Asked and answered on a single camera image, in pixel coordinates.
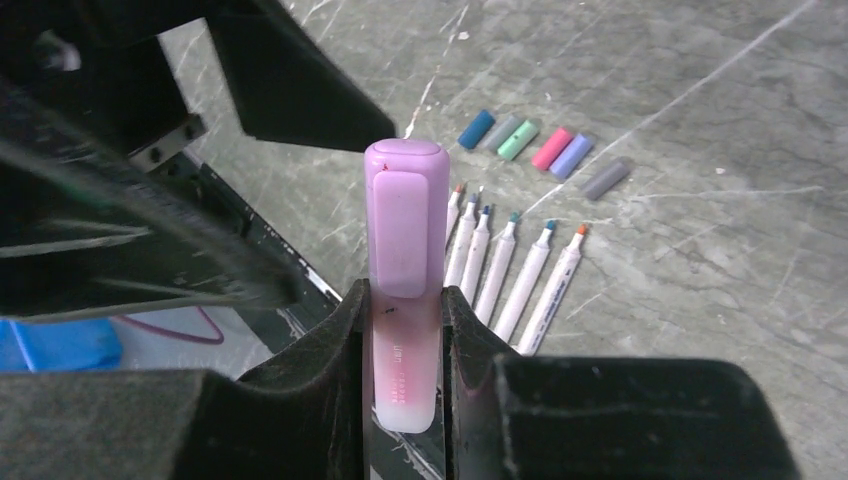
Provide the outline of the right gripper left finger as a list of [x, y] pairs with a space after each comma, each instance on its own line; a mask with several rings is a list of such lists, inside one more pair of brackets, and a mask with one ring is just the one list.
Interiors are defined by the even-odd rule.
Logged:
[[5, 479], [365, 479], [369, 286], [238, 379], [213, 370], [9, 374]]

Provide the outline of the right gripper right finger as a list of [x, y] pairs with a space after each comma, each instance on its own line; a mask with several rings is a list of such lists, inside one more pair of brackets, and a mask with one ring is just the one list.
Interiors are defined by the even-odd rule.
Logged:
[[442, 293], [450, 479], [798, 479], [752, 377], [719, 360], [528, 357]]

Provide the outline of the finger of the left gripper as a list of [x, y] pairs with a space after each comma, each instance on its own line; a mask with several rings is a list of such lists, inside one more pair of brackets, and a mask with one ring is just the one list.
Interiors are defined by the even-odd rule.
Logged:
[[395, 135], [281, 2], [213, 1], [205, 21], [246, 135], [350, 152]]

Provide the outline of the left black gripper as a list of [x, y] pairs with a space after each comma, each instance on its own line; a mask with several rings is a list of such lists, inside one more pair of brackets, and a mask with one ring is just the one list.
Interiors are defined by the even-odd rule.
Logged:
[[[1, 74], [144, 171], [207, 131], [161, 34], [201, 1], [4, 1]], [[257, 305], [274, 289], [221, 221], [1, 83], [1, 312], [28, 323]]]

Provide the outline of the white pen orange cap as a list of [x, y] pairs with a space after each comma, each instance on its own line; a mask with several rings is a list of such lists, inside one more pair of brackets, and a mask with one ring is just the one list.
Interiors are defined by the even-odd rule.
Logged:
[[581, 225], [561, 251], [516, 346], [519, 354], [533, 356], [537, 353], [582, 258], [581, 246], [587, 233], [588, 227]]

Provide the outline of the white pen blue cap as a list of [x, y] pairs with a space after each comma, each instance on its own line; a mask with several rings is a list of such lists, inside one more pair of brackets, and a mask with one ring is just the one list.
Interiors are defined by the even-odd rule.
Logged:
[[536, 286], [550, 254], [550, 239], [556, 230], [556, 225], [555, 220], [548, 220], [539, 238], [531, 245], [503, 310], [497, 319], [494, 333], [504, 342], [511, 339]]

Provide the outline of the white pen grey cap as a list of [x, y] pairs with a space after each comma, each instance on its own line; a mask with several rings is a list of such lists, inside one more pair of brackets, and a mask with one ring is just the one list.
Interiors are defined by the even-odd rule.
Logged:
[[470, 250], [471, 237], [476, 223], [476, 211], [479, 194], [472, 193], [466, 203], [464, 213], [459, 217], [456, 235], [446, 268], [443, 286], [459, 286]]

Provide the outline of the purple pink highlighter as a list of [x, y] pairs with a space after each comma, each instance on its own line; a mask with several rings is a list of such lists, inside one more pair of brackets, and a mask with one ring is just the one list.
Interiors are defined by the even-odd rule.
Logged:
[[373, 408], [384, 429], [419, 434], [435, 418], [450, 157], [383, 139], [365, 151], [364, 176]]

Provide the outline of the white pen green cap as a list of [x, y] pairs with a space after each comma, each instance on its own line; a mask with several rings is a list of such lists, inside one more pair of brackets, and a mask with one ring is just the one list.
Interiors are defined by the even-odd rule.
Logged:
[[469, 244], [469, 251], [460, 282], [460, 290], [470, 305], [474, 304], [481, 269], [490, 239], [491, 205], [485, 205], [480, 213]]

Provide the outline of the white pen orange tip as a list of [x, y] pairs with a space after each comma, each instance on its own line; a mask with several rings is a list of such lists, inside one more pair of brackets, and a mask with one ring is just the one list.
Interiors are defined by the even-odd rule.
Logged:
[[450, 238], [455, 227], [456, 221], [459, 216], [459, 205], [460, 198], [464, 191], [464, 184], [458, 184], [455, 189], [451, 192], [448, 203], [447, 203], [447, 222], [446, 222], [446, 232], [445, 232], [445, 246], [448, 246], [450, 242]]

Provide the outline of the lilac pen cap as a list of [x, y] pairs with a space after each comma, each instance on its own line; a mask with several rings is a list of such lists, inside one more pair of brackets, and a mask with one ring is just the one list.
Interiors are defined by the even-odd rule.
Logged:
[[577, 134], [549, 167], [549, 172], [564, 181], [594, 147], [594, 141], [583, 134]]

